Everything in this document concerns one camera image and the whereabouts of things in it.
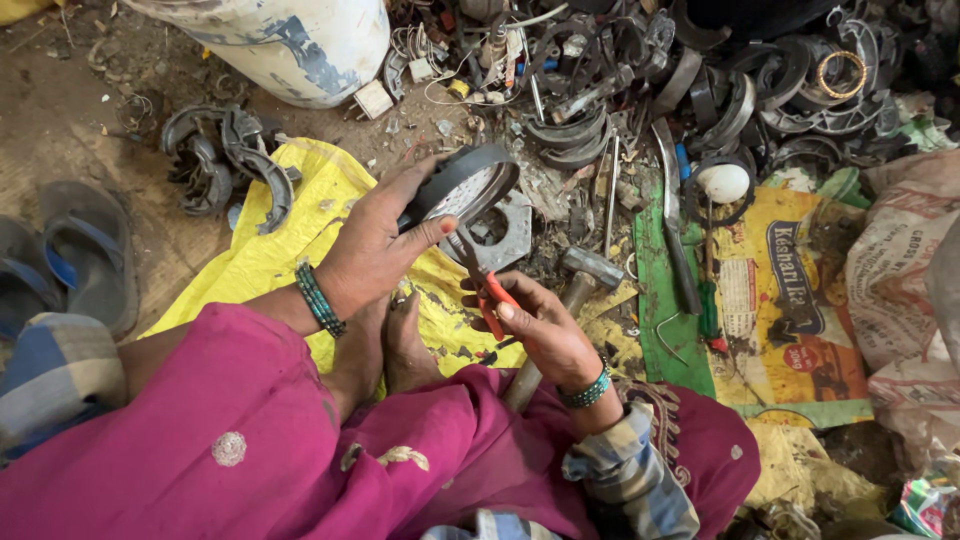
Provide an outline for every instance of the wooden hammer handle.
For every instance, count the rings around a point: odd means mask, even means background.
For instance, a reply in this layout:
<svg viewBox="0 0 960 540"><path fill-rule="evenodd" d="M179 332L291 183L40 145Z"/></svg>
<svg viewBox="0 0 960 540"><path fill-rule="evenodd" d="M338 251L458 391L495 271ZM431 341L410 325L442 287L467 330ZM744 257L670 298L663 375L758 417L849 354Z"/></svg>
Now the wooden hammer handle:
<svg viewBox="0 0 960 540"><path fill-rule="evenodd" d="M577 272L573 275L573 280L566 286L561 297L561 302L566 310L573 315L573 318L577 318L580 308L584 306L587 298L593 294L596 288L597 280L587 272ZM537 369L537 364L525 356L523 364L516 372L516 377L503 394L503 401L507 404L507 407L512 411L523 414L542 379L543 374Z"/></svg>

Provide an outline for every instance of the yellow sack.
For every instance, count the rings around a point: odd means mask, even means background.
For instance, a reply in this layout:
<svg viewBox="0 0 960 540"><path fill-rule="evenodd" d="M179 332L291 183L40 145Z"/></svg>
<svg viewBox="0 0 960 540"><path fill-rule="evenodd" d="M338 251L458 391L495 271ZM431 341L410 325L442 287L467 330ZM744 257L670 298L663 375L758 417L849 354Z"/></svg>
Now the yellow sack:
<svg viewBox="0 0 960 540"><path fill-rule="evenodd" d="M0 2L0 26L12 24L53 5L54 0L4 0Z"/></svg>

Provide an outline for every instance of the flip-flop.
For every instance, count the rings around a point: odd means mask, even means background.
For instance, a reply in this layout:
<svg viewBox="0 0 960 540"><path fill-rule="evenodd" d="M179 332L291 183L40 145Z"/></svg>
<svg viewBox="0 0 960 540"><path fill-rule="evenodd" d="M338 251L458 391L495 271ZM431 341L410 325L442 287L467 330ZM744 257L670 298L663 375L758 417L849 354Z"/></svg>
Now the flip-flop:
<svg viewBox="0 0 960 540"><path fill-rule="evenodd" d="M63 309L40 246L33 227L0 215L0 338L16 339L30 319Z"/></svg>
<svg viewBox="0 0 960 540"><path fill-rule="evenodd" d="M66 312L93 317L120 336L136 323L139 299L127 214L109 193L74 181L40 189L43 254L67 287Z"/></svg>

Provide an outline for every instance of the hammer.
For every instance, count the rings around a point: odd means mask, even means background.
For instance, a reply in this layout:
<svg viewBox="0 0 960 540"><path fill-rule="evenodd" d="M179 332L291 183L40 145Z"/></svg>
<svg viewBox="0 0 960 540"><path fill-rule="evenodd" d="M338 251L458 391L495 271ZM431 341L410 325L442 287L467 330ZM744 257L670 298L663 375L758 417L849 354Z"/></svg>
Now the hammer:
<svg viewBox="0 0 960 540"><path fill-rule="evenodd" d="M580 313L580 308L587 302L597 287L603 286L607 290L615 290L623 281L623 270L614 266L609 260L594 253L571 246L561 262L567 270L573 270L573 280L564 289L560 301L574 318ZM503 401L510 410L523 413L534 395L534 390L540 385L543 375L537 365L529 358L523 361L516 377L507 391L503 394Z"/></svg>

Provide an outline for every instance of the pliers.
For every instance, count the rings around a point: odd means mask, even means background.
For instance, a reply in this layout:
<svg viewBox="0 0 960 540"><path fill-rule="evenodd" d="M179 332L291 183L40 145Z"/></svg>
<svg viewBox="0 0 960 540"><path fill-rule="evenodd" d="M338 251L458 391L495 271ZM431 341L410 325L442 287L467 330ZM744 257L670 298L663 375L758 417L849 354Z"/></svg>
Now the pliers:
<svg viewBox="0 0 960 540"><path fill-rule="evenodd" d="M493 337L495 337L497 341L503 341L503 327L500 326L500 321L493 313L493 307L501 302L506 302L520 309L522 309L522 307L520 307L520 304L514 300L514 297L510 296L510 293L503 288L493 274L493 271L488 269L487 266L480 264L476 252L473 251L473 246L469 242L464 241L464 234L461 233L460 229L457 229L453 234L448 236L447 241L450 242L450 247L453 248L453 251L457 253L460 262L466 266L470 279L477 286L477 292L480 291L480 287L483 287L487 291L489 298L484 298L477 294L477 304L480 306L480 312L483 314L483 319L487 321L487 326L490 327Z"/></svg>

